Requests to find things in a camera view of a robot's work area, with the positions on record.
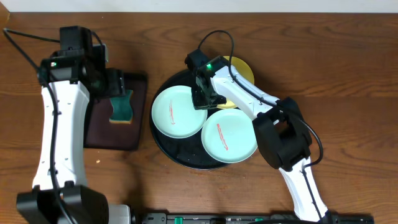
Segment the mint green plate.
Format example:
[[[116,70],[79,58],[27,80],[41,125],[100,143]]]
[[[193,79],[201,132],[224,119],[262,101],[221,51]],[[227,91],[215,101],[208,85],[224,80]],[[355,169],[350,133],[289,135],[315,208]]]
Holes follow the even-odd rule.
[[[193,136],[203,127],[207,110],[196,110],[189,86],[171,86],[155,98],[151,109],[155,127],[164,135],[182,139]]]
[[[252,121],[239,109],[212,114],[203,126],[201,141],[213,159],[228,164],[246,160],[257,149]]]

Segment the green and yellow sponge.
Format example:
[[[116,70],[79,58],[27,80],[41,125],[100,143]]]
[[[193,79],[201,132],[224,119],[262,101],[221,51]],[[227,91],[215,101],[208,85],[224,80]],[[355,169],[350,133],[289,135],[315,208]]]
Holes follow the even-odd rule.
[[[132,90],[127,90],[124,96],[110,98],[113,113],[109,117],[110,123],[130,124],[133,119],[133,109],[130,104]]]

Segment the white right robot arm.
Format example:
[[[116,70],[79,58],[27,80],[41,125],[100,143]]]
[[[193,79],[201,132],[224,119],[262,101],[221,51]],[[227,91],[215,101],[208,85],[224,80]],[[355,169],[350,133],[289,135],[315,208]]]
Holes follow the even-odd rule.
[[[194,108],[210,110],[231,100],[251,119],[262,157],[281,172],[296,216],[304,223],[328,222],[328,209],[311,172],[314,162],[310,159],[310,145],[319,138],[304,121],[298,104],[291,98],[280,100],[260,90],[222,56],[209,59],[196,49],[187,55],[185,65],[194,78]]]

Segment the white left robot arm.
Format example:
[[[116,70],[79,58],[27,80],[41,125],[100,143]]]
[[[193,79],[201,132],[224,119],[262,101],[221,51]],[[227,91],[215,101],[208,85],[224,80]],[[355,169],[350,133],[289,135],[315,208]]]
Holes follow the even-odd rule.
[[[60,29],[60,50],[36,66],[44,103],[40,162],[17,210],[29,223],[131,223],[127,205],[112,205],[87,186],[83,145],[93,98],[126,95],[122,71],[106,67],[106,46],[80,26]]]

